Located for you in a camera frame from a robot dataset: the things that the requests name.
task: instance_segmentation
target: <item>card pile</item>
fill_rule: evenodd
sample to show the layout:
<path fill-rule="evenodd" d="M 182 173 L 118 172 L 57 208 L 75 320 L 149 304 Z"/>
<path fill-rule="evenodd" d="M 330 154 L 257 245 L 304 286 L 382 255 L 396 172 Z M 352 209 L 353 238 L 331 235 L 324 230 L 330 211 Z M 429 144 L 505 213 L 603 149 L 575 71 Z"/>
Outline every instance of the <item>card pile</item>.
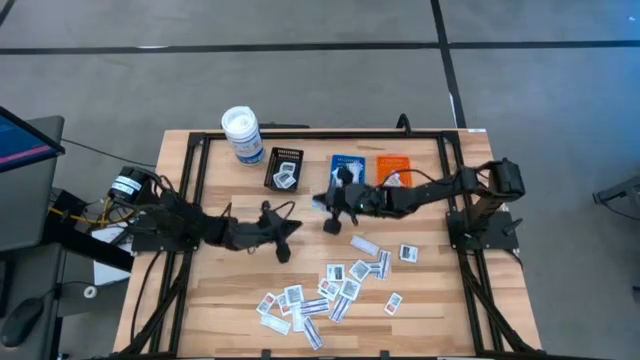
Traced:
<path fill-rule="evenodd" d="M 280 171 L 273 174 L 273 181 L 280 189 L 288 189 L 291 185 L 296 183 L 296 178 L 293 176 L 293 172 L 296 169 L 296 164 L 292 162 L 283 162 L 280 164 Z"/>
<path fill-rule="evenodd" d="M 328 314 L 331 321 L 342 322 L 351 305 L 358 299 L 363 281 L 367 276 L 373 275 L 379 280 L 386 280 L 389 276 L 391 252 L 380 250 L 378 245 L 359 236 L 354 236 L 351 244 L 369 255 L 377 256 L 377 261 L 357 260 L 349 268 L 348 274 L 353 279 L 346 276 L 344 264 L 327 264 L 327 273 L 318 283 L 317 292 L 322 297 L 317 299 L 305 300 L 302 285 L 287 286 L 280 295 L 267 293 L 256 308 L 262 316 L 260 324 L 285 336 L 290 330 L 294 333 L 302 332 L 313 350 L 321 348 L 324 341 L 320 337 L 312 316 Z M 404 261 L 417 262 L 418 248 L 402 244 L 400 258 Z M 401 302 L 402 296 L 397 293 L 391 294 L 383 309 L 384 312 L 391 316 L 395 315 Z M 275 303 L 278 303 L 283 317 L 292 316 L 291 322 L 269 313 Z"/>

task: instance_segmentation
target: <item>card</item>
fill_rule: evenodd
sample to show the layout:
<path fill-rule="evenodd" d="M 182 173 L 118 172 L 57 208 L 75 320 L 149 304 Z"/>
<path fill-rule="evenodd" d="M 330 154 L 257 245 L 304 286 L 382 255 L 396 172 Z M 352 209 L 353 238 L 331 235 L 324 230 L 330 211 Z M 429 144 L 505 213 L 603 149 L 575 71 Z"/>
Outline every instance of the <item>card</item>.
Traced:
<path fill-rule="evenodd" d="M 300 304 L 300 315 L 311 316 L 329 312 L 329 300 L 325 298 L 307 300 Z"/>
<path fill-rule="evenodd" d="M 347 299 L 344 296 L 340 296 L 338 301 L 336 301 L 335 306 L 333 307 L 333 311 L 329 314 L 329 319 L 334 322 L 341 322 L 344 319 L 344 316 L 347 314 L 347 310 L 353 301 Z"/>
<path fill-rule="evenodd" d="M 287 305 L 293 306 L 300 304 L 304 301 L 304 294 L 302 293 L 302 285 L 293 285 L 284 288 L 284 295 L 287 299 Z"/>
<path fill-rule="evenodd" d="M 380 250 L 378 264 L 380 265 L 380 271 L 376 274 L 376 279 L 386 280 L 389 276 L 389 270 L 391 269 L 391 253 Z"/>
<path fill-rule="evenodd" d="M 307 337 L 307 340 L 309 340 L 313 350 L 318 350 L 322 345 L 324 345 L 320 338 L 320 334 L 318 334 L 318 330 L 316 330 L 316 326 L 310 317 L 306 317 L 304 319 L 304 335 Z"/>
<path fill-rule="evenodd" d="M 304 317 L 300 314 L 300 304 L 293 305 L 291 307 L 291 313 L 293 314 L 293 332 L 303 332 Z"/>
<path fill-rule="evenodd" d="M 367 265 L 367 263 L 362 260 L 356 261 L 351 269 L 349 269 L 349 274 L 359 282 L 362 282 L 362 280 L 369 275 L 369 272 L 371 272 L 371 266 Z"/>
<path fill-rule="evenodd" d="M 340 295 L 351 301 L 356 301 L 360 292 L 360 283 L 349 278 L 345 278 L 340 288 Z"/>
<path fill-rule="evenodd" d="M 282 335 L 287 335 L 291 328 L 291 323 L 280 319 L 277 316 L 271 314 L 264 314 L 260 319 L 260 324 L 270 327 L 273 330 L 279 332 Z"/>
<path fill-rule="evenodd" d="M 353 235 L 351 238 L 351 246 L 358 248 L 371 256 L 376 256 L 379 249 L 378 245 L 369 240 L 365 240 L 358 235 Z"/>
<path fill-rule="evenodd" d="M 418 248 L 405 244 L 400 245 L 400 260 L 418 262 Z"/>
<path fill-rule="evenodd" d="M 358 163 L 358 165 L 348 165 L 351 163 Z M 353 183 L 354 184 L 364 184 L 365 179 L 365 170 L 366 170 L 366 160 L 360 156 L 348 156 L 348 155 L 333 155 L 331 157 L 331 172 L 335 169 L 342 167 L 343 165 L 348 165 L 349 171 L 353 173 L 354 170 L 360 169 L 357 177 L 354 174 Z M 329 186 L 336 186 L 336 179 L 333 174 L 329 174 Z"/>
<path fill-rule="evenodd" d="M 267 293 L 267 295 L 264 296 L 264 299 L 262 299 L 262 301 L 260 302 L 260 305 L 258 305 L 256 310 L 260 314 L 264 315 L 269 312 L 269 310 L 271 309 L 271 305 L 273 305 L 275 301 L 276 301 L 276 296 L 273 295 L 272 293 Z"/>
<path fill-rule="evenodd" d="M 384 311 L 389 315 L 395 314 L 396 310 L 398 310 L 398 306 L 400 306 L 400 302 L 402 302 L 402 296 L 396 293 L 391 294 L 389 301 L 387 301 L 387 305 L 384 307 Z"/>
<path fill-rule="evenodd" d="M 282 316 L 287 316 L 291 314 L 291 307 L 287 305 L 287 297 L 284 295 L 284 293 L 278 295 L 277 300 L 278 300 L 278 306 L 280 307 L 280 313 L 282 313 Z"/>
<path fill-rule="evenodd" d="M 344 280 L 344 265 L 342 264 L 328 264 L 327 265 L 327 280 L 329 281 L 342 281 Z"/>
<path fill-rule="evenodd" d="M 322 280 L 318 284 L 318 294 L 324 296 L 325 298 L 331 301 L 336 299 L 336 296 L 338 295 L 339 292 L 340 292 L 340 286 L 328 281 L 325 278 L 322 278 Z"/>
<path fill-rule="evenodd" d="M 293 171 L 296 169 L 296 164 L 292 162 L 283 162 L 280 164 L 280 171 L 282 172 L 290 172 L 293 174 Z"/>

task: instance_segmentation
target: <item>plastic jar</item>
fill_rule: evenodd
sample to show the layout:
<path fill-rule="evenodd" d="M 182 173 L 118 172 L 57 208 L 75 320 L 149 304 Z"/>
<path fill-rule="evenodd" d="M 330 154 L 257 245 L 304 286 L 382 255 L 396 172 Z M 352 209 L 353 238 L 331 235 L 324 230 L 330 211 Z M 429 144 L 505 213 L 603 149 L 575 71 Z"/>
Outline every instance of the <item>plastic jar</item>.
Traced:
<path fill-rule="evenodd" d="M 264 158 L 264 148 L 256 115 L 248 106 L 236 106 L 222 115 L 222 129 L 241 163 L 257 164 Z"/>

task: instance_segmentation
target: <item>computer monitor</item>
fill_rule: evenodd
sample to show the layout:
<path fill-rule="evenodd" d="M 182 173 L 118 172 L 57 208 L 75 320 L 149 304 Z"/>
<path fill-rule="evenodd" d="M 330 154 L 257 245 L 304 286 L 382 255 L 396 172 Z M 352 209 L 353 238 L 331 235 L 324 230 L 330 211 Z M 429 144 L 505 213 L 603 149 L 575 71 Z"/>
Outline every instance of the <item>computer monitor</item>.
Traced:
<path fill-rule="evenodd" d="M 0 107 L 0 173 L 64 154 L 64 148 Z"/>

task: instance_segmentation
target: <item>gray carpet floor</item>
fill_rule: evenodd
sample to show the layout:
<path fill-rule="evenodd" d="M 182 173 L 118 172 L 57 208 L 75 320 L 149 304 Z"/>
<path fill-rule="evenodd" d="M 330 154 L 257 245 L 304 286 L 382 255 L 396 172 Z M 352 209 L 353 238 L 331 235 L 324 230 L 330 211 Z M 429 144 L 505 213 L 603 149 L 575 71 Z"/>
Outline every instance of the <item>gray carpet floor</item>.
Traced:
<path fill-rule="evenodd" d="M 449 41 L 640 40 L 634 0 L 441 3 Z M 430 1 L 17 0 L 0 27 L 0 48 L 356 41 L 437 41 Z M 451 54 L 467 125 L 486 128 L 495 156 L 523 171 L 527 195 L 510 208 L 524 218 L 521 256 L 544 348 L 640 358 L 631 291 L 640 223 L 591 198 L 640 174 L 640 49 Z M 437 49 L 0 55 L 0 79 L 0 103 L 19 116 L 62 115 L 64 137 L 143 162 L 155 162 L 165 130 L 217 128 L 238 104 L 265 123 L 390 127 L 404 112 L 414 127 L 455 126 Z M 123 164 L 67 150 L 55 186 L 103 196 Z M 65 276 L 91 279 L 91 264 L 71 258 Z M 66 318 L 61 350 L 107 354 L 125 289 Z"/>

